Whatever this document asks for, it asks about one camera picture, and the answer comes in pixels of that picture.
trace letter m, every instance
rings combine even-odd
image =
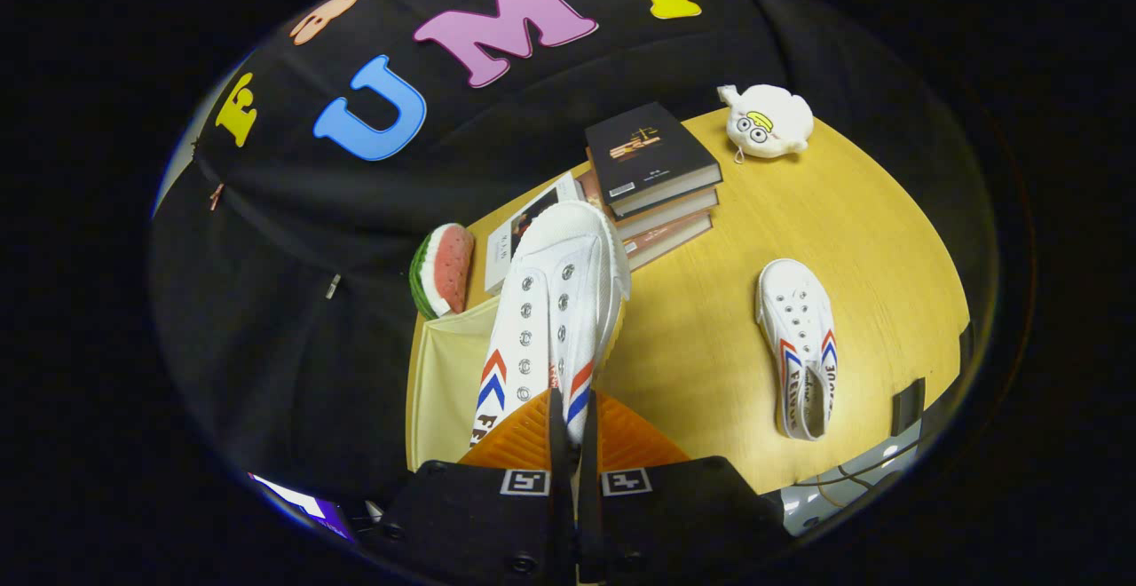
[[[533,55],[527,23],[541,32],[543,47],[559,47],[596,31],[594,19],[580,17],[563,0],[496,0],[498,16],[444,11],[415,32],[415,40],[434,40],[469,69],[470,87],[485,87],[509,70],[509,60],[482,50],[491,47],[527,59]]]

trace canvas shoe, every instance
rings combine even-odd
[[[758,323],[777,359],[777,420],[785,435],[817,441],[828,429],[836,395],[832,302],[795,259],[775,259],[758,278]]]
[[[580,444],[591,384],[610,355],[630,285],[626,251],[600,209],[565,201],[537,215],[501,290],[470,447],[549,387],[560,388],[568,440]]]

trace book stack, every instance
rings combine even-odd
[[[632,270],[713,227],[721,168],[662,104],[608,118],[585,136],[592,169],[580,190],[615,223]]]

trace watermelon toy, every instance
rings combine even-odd
[[[462,225],[442,225],[427,235],[410,262],[410,295],[426,319],[466,310],[466,279],[474,234]]]

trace plush toy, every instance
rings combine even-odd
[[[426,319],[466,310],[466,282],[474,235],[462,225],[442,225],[427,235],[410,262],[410,295]]]
[[[782,157],[803,152],[812,134],[812,109],[800,95],[771,84],[754,84],[738,95],[737,87],[718,87],[718,97],[729,104],[726,134],[737,144],[734,161],[742,165],[745,153]]]

